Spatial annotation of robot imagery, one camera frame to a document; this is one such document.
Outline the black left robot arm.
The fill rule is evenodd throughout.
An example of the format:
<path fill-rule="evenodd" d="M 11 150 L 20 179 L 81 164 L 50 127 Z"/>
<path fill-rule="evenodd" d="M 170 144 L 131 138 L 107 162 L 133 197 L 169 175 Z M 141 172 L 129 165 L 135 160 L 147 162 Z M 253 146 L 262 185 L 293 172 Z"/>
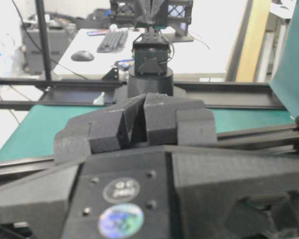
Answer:
<path fill-rule="evenodd" d="M 144 33 L 133 41 L 134 64 L 128 70 L 127 82 L 114 91 L 115 103 L 147 93 L 172 96 L 173 71 L 168 63 L 175 49 L 171 36 L 161 30 L 171 27 L 177 41 L 186 38 L 193 1 L 112 0 L 110 4 L 113 23 L 144 29 Z"/>

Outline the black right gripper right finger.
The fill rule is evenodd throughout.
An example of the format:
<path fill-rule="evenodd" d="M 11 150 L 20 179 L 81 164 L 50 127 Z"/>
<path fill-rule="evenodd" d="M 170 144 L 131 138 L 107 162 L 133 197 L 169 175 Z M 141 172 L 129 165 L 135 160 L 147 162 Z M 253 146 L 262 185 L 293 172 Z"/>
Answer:
<path fill-rule="evenodd" d="M 150 145 L 215 145 L 214 113 L 202 100 L 149 93 L 144 102 Z"/>

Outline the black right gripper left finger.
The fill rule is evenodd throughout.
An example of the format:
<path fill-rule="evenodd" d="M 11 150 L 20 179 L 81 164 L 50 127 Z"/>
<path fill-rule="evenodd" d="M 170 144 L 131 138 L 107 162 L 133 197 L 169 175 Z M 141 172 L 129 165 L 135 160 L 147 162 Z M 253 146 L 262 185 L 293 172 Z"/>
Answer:
<path fill-rule="evenodd" d="M 133 129 L 145 96 L 126 99 L 68 120 L 53 144 L 56 164 L 92 154 L 120 150 L 131 143 Z"/>

